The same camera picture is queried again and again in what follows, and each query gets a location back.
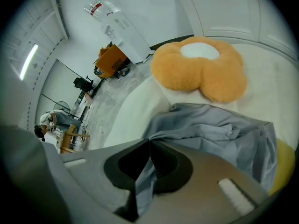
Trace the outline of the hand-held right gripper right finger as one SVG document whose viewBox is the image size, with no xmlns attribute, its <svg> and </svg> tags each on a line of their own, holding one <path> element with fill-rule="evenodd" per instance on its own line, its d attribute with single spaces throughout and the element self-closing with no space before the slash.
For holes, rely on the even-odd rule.
<svg viewBox="0 0 299 224">
<path fill-rule="evenodd" d="M 164 145 L 187 156 L 193 173 L 181 189 L 154 195 L 139 224 L 250 224 L 271 205 L 258 182 L 223 158 Z"/>
</svg>

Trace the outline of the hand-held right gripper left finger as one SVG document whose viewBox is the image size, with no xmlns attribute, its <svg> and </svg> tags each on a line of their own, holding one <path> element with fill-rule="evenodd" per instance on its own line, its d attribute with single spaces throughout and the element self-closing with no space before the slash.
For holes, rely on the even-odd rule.
<svg viewBox="0 0 299 224">
<path fill-rule="evenodd" d="M 136 180 L 149 159 L 147 140 L 59 156 L 59 190 L 72 224 L 150 224 L 138 214 Z"/>
</svg>

